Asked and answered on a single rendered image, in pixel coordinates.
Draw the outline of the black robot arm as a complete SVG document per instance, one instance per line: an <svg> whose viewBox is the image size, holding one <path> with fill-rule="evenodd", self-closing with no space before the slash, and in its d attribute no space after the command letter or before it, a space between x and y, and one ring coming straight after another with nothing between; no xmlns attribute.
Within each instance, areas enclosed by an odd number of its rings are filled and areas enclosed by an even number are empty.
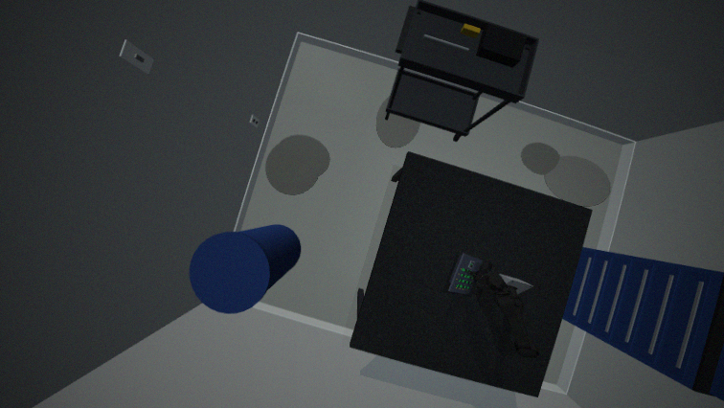
<svg viewBox="0 0 724 408"><path fill-rule="evenodd" d="M492 297L495 304L501 308L508 318L515 338L514 345L518 355L537 358L539 351L527 334L528 332L521 315L523 313L524 303L516 293L517 288L506 284L498 274L493 274L488 277L478 272L474 281L476 281L475 285L481 289L483 287L487 288L488 282L493 285L494 291ZM497 296L497 299L496 295L504 296Z"/></svg>

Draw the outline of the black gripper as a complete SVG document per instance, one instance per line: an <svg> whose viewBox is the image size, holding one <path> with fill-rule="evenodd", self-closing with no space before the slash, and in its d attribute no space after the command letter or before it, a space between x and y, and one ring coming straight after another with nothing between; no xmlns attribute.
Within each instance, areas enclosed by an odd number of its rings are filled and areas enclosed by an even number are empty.
<svg viewBox="0 0 724 408"><path fill-rule="evenodd" d="M467 271L467 272L473 277L473 280L474 280L474 278L476 277L475 275L477 275L478 272L481 273L481 274L483 274L483 275L484 275L484 274L486 275L487 271L488 271L488 270L489 270L489 271L491 270L491 268L492 268L492 263L487 262L487 261L483 261L483 263L482 263L481 266L482 266L482 268L484 268L483 271L481 271L481 270L478 270L478 271L469 271L469 270L468 270L468 271ZM473 273L474 273L475 275L474 275ZM492 285L490 282L488 282L488 288L492 288L492 289L493 289L493 285ZM477 287L473 287L472 290L471 290L471 293L474 294L474 295L476 295L476 296L477 296L477 295L481 295L481 294L483 293L483 289L481 289L481 288L478 287L478 286L477 286Z"/></svg>

